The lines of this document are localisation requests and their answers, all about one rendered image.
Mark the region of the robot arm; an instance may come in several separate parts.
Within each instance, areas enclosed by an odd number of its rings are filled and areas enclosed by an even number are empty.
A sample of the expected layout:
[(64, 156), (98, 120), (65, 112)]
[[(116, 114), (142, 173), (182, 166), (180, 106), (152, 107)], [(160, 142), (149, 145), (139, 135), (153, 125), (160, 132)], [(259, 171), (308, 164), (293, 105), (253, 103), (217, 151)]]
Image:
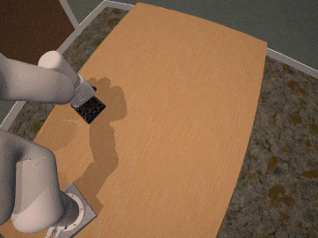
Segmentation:
[[(79, 84), (79, 75), (57, 51), (43, 54), (38, 66), (0, 56), (1, 101), (65, 105)], [(0, 226), (11, 217), (22, 233), (48, 229), (45, 238), (51, 238), (56, 229), (59, 238), (83, 216), (82, 200), (60, 190), (54, 153), (0, 129)]]

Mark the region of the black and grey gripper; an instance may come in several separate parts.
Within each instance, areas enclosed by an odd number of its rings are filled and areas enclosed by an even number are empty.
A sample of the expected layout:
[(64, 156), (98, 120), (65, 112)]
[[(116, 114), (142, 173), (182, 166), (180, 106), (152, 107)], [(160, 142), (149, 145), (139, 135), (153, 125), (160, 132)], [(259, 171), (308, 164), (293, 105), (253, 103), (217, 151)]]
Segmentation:
[[(95, 91), (97, 90), (96, 87), (92, 86), (82, 77), (80, 76), (80, 84), (78, 86), (78, 88), (75, 90), (75, 95), (73, 97), (73, 99), (69, 102), (71, 104), (72, 108), (77, 108), (79, 106), (85, 106), (86, 108), (89, 107), (88, 104), (86, 104), (85, 102), (90, 100), (90, 102), (94, 104), (94, 99), (92, 98), (95, 95)], [(92, 100), (93, 99), (93, 100)]]

